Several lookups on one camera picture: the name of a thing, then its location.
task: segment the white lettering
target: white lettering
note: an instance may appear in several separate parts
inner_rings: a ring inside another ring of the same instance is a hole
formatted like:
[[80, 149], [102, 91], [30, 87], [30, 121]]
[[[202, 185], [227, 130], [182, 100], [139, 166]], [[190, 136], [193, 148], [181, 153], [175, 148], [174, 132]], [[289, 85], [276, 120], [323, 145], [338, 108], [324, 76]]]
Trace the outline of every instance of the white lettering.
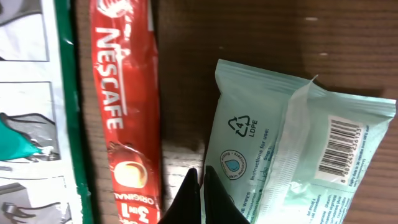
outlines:
[[122, 118], [111, 118], [106, 121], [106, 127], [108, 129], [123, 129], [123, 119]]
[[106, 62], [110, 62], [109, 56], [111, 56], [112, 57], [112, 62], [116, 62], [115, 53], [116, 52], [114, 50], [101, 50], [101, 51], [98, 52], [97, 60], [100, 63], [103, 63], [102, 58], [105, 56], [105, 61]]
[[152, 198], [150, 197], [145, 197], [142, 195], [138, 195], [138, 194], [118, 194], [118, 193], [114, 193], [114, 196], [119, 200], [135, 200], [135, 201], [139, 201], [139, 202], [144, 202], [144, 203], [148, 203], [149, 205], [153, 205], [155, 202]]
[[148, 213], [149, 213], [148, 208], [140, 206], [138, 208], [139, 221], [143, 223], [149, 223], [149, 220], [146, 218]]
[[106, 66], [106, 70], [104, 71], [104, 66], [99, 65], [97, 68], [99, 74], [103, 77], [107, 77], [111, 74], [113, 71], [113, 75], [116, 75], [118, 73], [118, 68], [116, 68], [116, 65], [108, 65]]
[[97, 47], [99, 48], [117, 48], [120, 45], [116, 43], [108, 43], [109, 41], [118, 38], [120, 36], [120, 30], [113, 28], [101, 28], [96, 27], [95, 31], [101, 34], [108, 34], [103, 38], [97, 40]]
[[105, 84], [107, 83], [113, 83], [113, 86], [115, 88], [119, 88], [118, 81], [115, 78], [103, 78], [101, 80], [101, 88], [104, 90], [105, 89]]
[[108, 105], [119, 100], [119, 94], [117, 93], [111, 91], [102, 91], [102, 94], [105, 95], [105, 100], [103, 101], [104, 105]]
[[124, 218], [130, 218], [130, 213], [129, 213], [126, 203], [122, 203], [122, 216]]
[[120, 221], [123, 224], [138, 224], [138, 222], [135, 222], [135, 221], [129, 221], [129, 220], [120, 220]]
[[112, 116], [122, 116], [122, 108], [120, 105], [105, 106], [105, 111], [110, 111]]

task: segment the recycling symbol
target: recycling symbol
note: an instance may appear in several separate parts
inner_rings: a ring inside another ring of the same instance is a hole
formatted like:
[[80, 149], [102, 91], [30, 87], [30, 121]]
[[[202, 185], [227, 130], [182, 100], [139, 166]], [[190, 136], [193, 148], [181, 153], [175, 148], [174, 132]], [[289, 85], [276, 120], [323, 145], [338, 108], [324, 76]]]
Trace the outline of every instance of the recycling symbol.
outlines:
[[228, 121], [228, 125], [235, 131], [235, 134], [245, 137], [248, 133], [250, 117], [247, 115], [240, 116], [238, 118], [234, 117]]

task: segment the teal shape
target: teal shape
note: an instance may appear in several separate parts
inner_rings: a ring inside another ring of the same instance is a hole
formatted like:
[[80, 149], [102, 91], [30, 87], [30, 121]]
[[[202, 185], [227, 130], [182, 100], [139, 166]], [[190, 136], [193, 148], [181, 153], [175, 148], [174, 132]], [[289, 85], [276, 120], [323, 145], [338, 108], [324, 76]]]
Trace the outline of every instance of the teal shape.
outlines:
[[0, 119], [0, 161], [23, 158], [41, 152], [24, 136], [8, 128]]
[[225, 164], [228, 167], [228, 169], [232, 172], [239, 170], [239, 162], [234, 159], [232, 159], [230, 161], [225, 161]]

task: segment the black object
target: black object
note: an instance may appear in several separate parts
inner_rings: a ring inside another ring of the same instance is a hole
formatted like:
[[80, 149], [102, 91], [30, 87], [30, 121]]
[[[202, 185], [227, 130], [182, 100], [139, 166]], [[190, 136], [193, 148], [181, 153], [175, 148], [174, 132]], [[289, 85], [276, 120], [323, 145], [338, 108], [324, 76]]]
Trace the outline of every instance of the black object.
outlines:
[[172, 205], [158, 224], [201, 224], [199, 191], [198, 172], [191, 168], [188, 170]]
[[[200, 188], [197, 180], [197, 170], [188, 170], [173, 204], [159, 224], [201, 224]], [[203, 184], [206, 224], [249, 224], [235, 207], [212, 166], [206, 166]]]

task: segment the nescafe logo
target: nescafe logo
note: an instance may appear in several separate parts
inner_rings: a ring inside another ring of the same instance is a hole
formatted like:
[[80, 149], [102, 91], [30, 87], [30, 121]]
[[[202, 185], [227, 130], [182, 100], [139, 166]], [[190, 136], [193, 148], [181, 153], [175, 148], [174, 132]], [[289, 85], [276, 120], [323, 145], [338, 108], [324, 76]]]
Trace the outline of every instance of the nescafe logo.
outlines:
[[124, 16], [128, 10], [131, 10], [129, 0], [97, 0], [99, 12], [110, 18]]

